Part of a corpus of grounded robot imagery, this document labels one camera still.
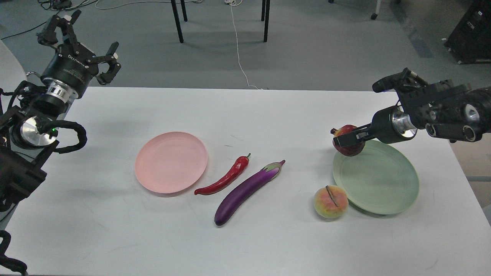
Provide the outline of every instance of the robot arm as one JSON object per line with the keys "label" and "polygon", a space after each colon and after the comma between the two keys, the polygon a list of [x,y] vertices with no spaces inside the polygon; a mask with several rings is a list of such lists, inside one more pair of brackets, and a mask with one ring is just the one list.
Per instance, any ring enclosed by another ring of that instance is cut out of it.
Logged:
{"label": "robot arm", "polygon": [[[96,56],[80,43],[73,31],[73,23],[80,15],[54,15],[44,29],[37,34],[38,42],[55,49],[55,55],[40,80],[43,85],[22,81],[11,96],[5,113],[0,112],[0,212],[13,210],[13,206],[30,194],[46,179],[41,167],[53,152],[68,153],[81,149],[87,142],[82,125],[64,120],[75,99],[85,93],[90,80],[96,77],[108,84],[121,65],[117,62],[114,42],[106,55]],[[63,43],[58,44],[55,30],[60,28]],[[109,69],[99,73],[98,64],[107,63]],[[14,99],[21,97],[20,106],[13,106]],[[79,142],[72,146],[57,148],[59,129],[73,129]],[[0,265],[27,275],[24,263],[5,256],[10,235],[0,231]]]}
{"label": "robot arm", "polygon": [[376,93],[395,89],[400,105],[380,110],[370,124],[335,137],[336,145],[351,146],[374,138],[396,143],[414,138],[418,129],[451,142],[476,142],[491,132],[491,87],[472,90],[468,84],[454,86],[451,80],[428,84],[406,68],[372,88]]}

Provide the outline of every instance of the eggplant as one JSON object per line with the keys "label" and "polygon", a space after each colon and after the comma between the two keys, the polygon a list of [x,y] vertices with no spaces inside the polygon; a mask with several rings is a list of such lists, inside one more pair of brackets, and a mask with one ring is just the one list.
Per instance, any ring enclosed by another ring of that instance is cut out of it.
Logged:
{"label": "eggplant", "polygon": [[218,226],[224,225],[246,199],[279,174],[284,163],[285,161],[283,160],[266,165],[233,189],[220,203],[215,213],[215,224]]}

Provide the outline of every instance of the black chair leg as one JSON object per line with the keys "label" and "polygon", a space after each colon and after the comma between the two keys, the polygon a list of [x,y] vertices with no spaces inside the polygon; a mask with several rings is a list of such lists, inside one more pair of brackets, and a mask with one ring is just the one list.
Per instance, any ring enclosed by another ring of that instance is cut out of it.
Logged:
{"label": "black chair leg", "polygon": [[181,30],[181,23],[179,22],[179,14],[177,13],[176,0],[170,0],[170,2],[172,4],[172,12],[174,13],[174,20],[176,21],[176,28],[177,28],[177,34],[179,35],[179,42],[184,43],[183,32]]}
{"label": "black chair leg", "polygon": [[181,0],[181,8],[183,10],[184,21],[188,21],[188,15],[186,14],[186,6],[184,5],[184,0]]}
{"label": "black chair leg", "polygon": [[266,0],[266,13],[265,13],[266,18],[265,18],[265,22],[264,22],[264,42],[268,41],[268,25],[270,22],[270,2],[271,2],[271,0]]}
{"label": "black chair leg", "polygon": [[261,21],[264,21],[265,9],[266,9],[266,0],[263,0],[262,9],[261,9]]}

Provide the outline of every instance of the plate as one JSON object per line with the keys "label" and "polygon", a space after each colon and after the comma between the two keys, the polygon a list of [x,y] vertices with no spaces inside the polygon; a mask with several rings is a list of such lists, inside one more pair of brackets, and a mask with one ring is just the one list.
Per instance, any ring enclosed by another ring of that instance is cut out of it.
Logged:
{"label": "plate", "polygon": [[138,181],[156,193],[176,193],[204,173],[208,154],[203,143],[185,132],[169,132],[148,141],[136,156]]}
{"label": "plate", "polygon": [[379,141],[366,141],[361,153],[353,157],[337,152],[332,174],[354,205],[374,214],[400,213],[419,193],[418,175],[411,162]]}

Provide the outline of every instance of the red chili pepper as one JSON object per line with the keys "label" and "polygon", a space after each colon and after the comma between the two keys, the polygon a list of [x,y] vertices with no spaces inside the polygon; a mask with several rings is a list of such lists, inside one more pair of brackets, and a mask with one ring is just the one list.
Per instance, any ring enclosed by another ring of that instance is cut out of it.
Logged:
{"label": "red chili pepper", "polygon": [[235,164],[230,168],[228,173],[224,175],[220,180],[211,184],[210,186],[199,188],[194,191],[194,194],[214,194],[218,193],[232,183],[247,167],[249,164],[249,156],[240,156],[235,161]]}

